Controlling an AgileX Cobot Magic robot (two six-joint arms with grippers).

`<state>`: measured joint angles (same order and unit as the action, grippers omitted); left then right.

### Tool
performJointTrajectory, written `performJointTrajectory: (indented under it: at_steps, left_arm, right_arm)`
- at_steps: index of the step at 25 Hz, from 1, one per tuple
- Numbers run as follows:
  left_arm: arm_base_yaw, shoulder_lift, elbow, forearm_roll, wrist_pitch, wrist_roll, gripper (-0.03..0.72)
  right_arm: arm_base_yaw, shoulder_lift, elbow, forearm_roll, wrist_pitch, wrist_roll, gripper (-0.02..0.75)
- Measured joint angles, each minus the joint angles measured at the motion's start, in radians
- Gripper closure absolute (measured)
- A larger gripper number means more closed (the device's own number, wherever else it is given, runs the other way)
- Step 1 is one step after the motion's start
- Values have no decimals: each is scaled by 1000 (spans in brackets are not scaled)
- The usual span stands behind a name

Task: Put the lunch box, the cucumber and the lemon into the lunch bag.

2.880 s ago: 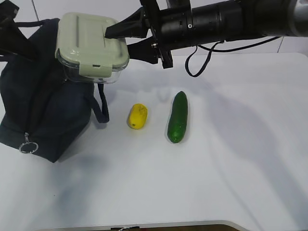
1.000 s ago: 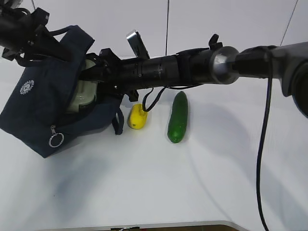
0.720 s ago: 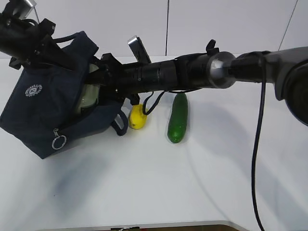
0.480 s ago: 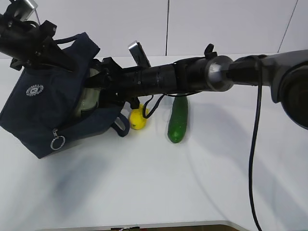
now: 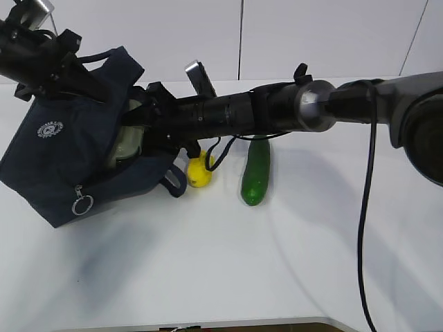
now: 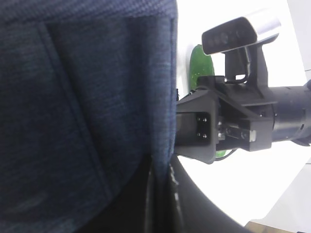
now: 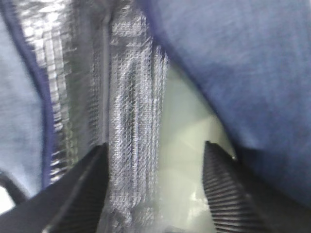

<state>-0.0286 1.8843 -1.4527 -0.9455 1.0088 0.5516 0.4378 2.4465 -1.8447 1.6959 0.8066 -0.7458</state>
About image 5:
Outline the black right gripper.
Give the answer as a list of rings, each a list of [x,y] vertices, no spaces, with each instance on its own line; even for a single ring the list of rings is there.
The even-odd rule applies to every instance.
[[[143,129],[142,156],[177,156],[184,148],[190,159],[199,158],[201,146],[196,138],[180,129],[187,121],[198,117],[188,114],[188,109],[206,101],[204,95],[185,98],[174,97],[160,82],[132,86],[128,90],[128,110],[121,118],[121,125]]]

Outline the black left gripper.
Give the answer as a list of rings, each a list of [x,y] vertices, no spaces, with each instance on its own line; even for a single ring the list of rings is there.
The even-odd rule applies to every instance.
[[[82,38],[66,29],[55,36],[49,30],[2,29],[1,75],[17,83],[15,97],[30,100],[53,88],[64,95],[79,95],[104,103],[107,87],[84,64],[109,57],[109,51],[77,57]]]

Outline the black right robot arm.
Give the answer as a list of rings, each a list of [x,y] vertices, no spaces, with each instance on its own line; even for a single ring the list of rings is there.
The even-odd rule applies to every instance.
[[[413,167],[442,184],[442,73],[334,86],[314,80],[301,64],[290,82],[255,87],[219,97],[174,97],[161,83],[141,93],[141,105],[122,118],[161,141],[184,145],[223,136],[320,133],[338,122],[383,124],[390,142]]]

